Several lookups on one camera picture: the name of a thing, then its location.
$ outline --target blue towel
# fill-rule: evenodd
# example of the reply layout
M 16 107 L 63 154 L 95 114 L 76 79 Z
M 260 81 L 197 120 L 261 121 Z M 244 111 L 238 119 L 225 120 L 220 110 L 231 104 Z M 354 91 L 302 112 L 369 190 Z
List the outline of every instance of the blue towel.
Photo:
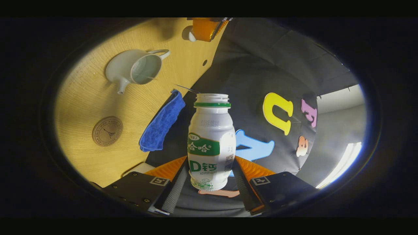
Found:
M 139 146 L 143 152 L 163 149 L 164 138 L 185 105 L 181 93 L 173 89 L 171 96 L 163 104 L 139 140 Z

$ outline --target yellow letter u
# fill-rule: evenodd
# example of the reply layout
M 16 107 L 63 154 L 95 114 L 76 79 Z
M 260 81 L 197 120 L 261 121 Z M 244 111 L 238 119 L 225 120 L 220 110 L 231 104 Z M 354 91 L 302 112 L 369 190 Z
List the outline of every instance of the yellow letter u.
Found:
M 291 117 L 293 115 L 293 103 L 291 101 L 285 100 L 280 95 L 270 92 L 264 97 L 263 103 L 263 113 L 265 119 L 272 124 L 273 126 L 283 130 L 285 135 L 288 135 L 290 132 L 291 123 L 288 120 L 287 122 L 281 120 L 273 114 L 273 106 L 277 105 L 284 111 L 286 111 Z

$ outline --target wooden table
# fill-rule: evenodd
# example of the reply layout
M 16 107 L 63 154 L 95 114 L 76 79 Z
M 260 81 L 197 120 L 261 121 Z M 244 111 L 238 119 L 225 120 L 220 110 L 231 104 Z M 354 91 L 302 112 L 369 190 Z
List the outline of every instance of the wooden table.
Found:
M 225 28 L 212 42 L 190 42 L 182 38 L 186 18 L 155 18 L 113 36 L 87 53 L 69 72 L 55 106 L 55 127 L 68 161 L 88 181 L 102 187 L 118 180 L 148 153 L 139 149 L 139 139 L 173 88 L 184 96 L 211 66 Z M 157 79 L 145 85 L 130 84 L 123 95 L 108 82 L 105 69 L 117 54 L 130 50 L 169 49 Z M 99 146 L 92 138 L 97 122 L 109 116 L 123 123 L 120 138 L 110 146 Z

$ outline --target window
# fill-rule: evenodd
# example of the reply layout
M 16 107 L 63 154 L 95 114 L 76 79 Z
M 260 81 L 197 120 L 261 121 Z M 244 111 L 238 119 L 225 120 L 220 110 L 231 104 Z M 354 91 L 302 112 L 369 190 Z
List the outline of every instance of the window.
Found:
M 345 152 L 339 161 L 339 163 L 335 166 L 334 170 L 321 182 L 316 186 L 317 189 L 322 189 L 326 187 L 328 184 L 332 183 L 338 177 L 340 177 L 356 160 L 359 152 L 362 148 L 362 143 L 349 143 Z

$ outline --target white plastic bottle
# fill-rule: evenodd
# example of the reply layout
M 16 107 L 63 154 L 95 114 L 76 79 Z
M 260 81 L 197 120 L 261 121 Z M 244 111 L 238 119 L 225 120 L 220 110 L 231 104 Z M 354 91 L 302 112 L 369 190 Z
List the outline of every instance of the white plastic bottle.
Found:
M 222 189 L 228 182 L 237 140 L 231 104 L 225 94 L 198 94 L 189 126 L 187 153 L 191 184 L 201 190 Z

